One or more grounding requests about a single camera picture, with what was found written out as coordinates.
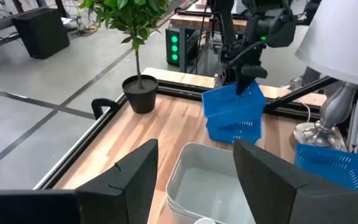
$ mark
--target wooden tabletop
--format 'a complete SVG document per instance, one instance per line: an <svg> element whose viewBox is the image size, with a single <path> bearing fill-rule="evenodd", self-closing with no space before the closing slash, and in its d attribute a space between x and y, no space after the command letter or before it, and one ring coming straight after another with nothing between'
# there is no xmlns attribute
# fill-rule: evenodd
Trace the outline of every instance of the wooden tabletop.
<svg viewBox="0 0 358 224"><path fill-rule="evenodd" d="M196 2L196 9L204 9L206 6L207 0L198 0Z"/></svg>
<svg viewBox="0 0 358 224"><path fill-rule="evenodd" d="M200 29L203 24L203 16L174 15L171 17L170 22L174 27L198 27ZM243 33L246 30L247 21L233 19L233 24L237 33ZM209 16L205 17L203 27L204 29L211 28Z"/></svg>
<svg viewBox="0 0 358 224"><path fill-rule="evenodd" d="M210 77L154 68L147 68L143 74L153 75L161 80L214 86L213 78ZM265 96L273 98L286 93L271 86L261 86L261 89ZM325 100L325 97L312 94L305 96L303 101L318 105L324 102L323 99ZM295 153L289 137L299 122L301 121L264 115L262 138L256 145L286 161L293 162ZM169 209L165 206L165 186L182 147L188 142L200 142L232 150L232 145L210 140L205 123L201 102L158 95L155 109L148 114L135 114L126 103L61 178L55 189L74 189L110 168L146 140L157 138L158 176L149 224L175 223Z"/></svg>

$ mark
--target black plant pot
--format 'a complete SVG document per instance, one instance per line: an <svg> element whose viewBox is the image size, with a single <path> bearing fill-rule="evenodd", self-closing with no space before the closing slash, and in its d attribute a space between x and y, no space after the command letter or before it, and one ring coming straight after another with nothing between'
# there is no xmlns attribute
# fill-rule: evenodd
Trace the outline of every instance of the black plant pot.
<svg viewBox="0 0 358 224"><path fill-rule="evenodd" d="M138 87L137 76L127 78L122 89L135 113L148 113L154 110L158 80L150 75L142 75L143 89Z"/></svg>

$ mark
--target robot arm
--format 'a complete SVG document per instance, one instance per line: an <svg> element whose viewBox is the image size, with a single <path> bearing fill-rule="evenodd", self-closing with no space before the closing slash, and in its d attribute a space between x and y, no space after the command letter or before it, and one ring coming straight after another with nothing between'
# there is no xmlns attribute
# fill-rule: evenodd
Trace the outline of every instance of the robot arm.
<svg viewBox="0 0 358 224"><path fill-rule="evenodd" d="M231 16L234 0L209 0L212 12L219 15L224 45L220 53L223 67L221 83L237 82L237 94L241 94L255 78L266 78L267 71L260 66L260 56L266 45L288 47L295 36L297 16L294 16L287 0L242 0L250 16L242 40L236 39ZM274 17L266 17L268 10L281 9Z"/></svg>

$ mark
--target stacked blue baskets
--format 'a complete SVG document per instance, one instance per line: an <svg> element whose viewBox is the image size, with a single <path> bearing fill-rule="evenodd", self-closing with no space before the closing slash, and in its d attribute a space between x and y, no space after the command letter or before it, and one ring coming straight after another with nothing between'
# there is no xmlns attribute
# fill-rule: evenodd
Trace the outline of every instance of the stacked blue baskets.
<svg viewBox="0 0 358 224"><path fill-rule="evenodd" d="M298 144L295 165L348 189L358 189L358 154Z"/></svg>
<svg viewBox="0 0 358 224"><path fill-rule="evenodd" d="M236 88L232 84L203 93L209 138L231 144L245 139L255 144L262 135L265 97L255 81L241 95L236 95Z"/></svg>

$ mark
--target concrete floor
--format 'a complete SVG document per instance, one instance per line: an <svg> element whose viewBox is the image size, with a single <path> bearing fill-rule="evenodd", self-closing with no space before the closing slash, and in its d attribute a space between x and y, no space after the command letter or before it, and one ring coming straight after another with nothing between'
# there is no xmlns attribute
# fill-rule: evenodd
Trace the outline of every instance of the concrete floor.
<svg viewBox="0 0 358 224"><path fill-rule="evenodd" d="M294 7L299 11L301 4ZM303 73L305 64L293 53L305 32L299 27L288 48L264 50L262 65L269 76L259 83L286 85ZM124 37L100 28L46 60L30 58L20 41L0 47L0 189L31 189L94 123L91 100L115 100L122 93L122 81L135 74L131 46L119 44ZM165 37L154 33L140 48L140 69L178 71L165 57ZM209 70L199 73L216 73L216 61L210 54L200 62L200 68L208 63ZM5 92L22 97L7 98Z"/></svg>

